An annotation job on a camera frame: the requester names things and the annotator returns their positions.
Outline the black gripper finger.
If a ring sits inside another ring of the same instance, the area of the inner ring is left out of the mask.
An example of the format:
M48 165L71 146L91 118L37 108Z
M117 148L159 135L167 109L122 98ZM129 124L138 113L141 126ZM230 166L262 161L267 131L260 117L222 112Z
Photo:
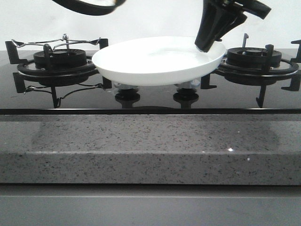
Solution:
M221 41L221 37L223 37L226 33L234 29L235 27L243 24L247 19L247 16L244 14L238 14L235 16L223 16L219 23L219 29L217 36L215 38L216 41Z
M203 52L208 52L216 41L215 38L218 33L219 23L223 16L238 15L237 13L227 12L222 9L217 9L211 5L203 8L200 28L196 36L195 45Z

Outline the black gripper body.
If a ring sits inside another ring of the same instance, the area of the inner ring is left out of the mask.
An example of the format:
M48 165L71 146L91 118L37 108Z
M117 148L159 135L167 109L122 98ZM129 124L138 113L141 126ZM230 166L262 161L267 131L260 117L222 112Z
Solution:
M209 5L231 13L248 12L261 19L271 11L271 8L258 0L205 0L204 9Z

